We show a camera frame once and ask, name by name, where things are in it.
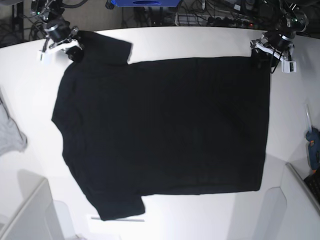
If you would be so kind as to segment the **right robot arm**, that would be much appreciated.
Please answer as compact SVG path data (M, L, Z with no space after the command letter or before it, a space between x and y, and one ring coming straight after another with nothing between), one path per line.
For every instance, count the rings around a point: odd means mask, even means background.
M33 0L31 16L42 23L45 42L39 51L39 59L43 62L50 55L59 51L64 52L73 62L80 62L84 57L83 45L78 36L79 28L71 27L65 20L65 9L76 9L86 3L85 0L76 4L66 4L62 0Z

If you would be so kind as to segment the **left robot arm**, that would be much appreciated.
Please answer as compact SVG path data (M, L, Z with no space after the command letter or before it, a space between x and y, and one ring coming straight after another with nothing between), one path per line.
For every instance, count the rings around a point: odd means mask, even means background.
M258 69L269 64L273 73L281 64L282 72L293 73L297 71L297 64L293 60L293 40L297 33L306 30L309 20L304 12L295 9L293 3L279 0L275 7L278 12L273 29L250 42L251 60Z

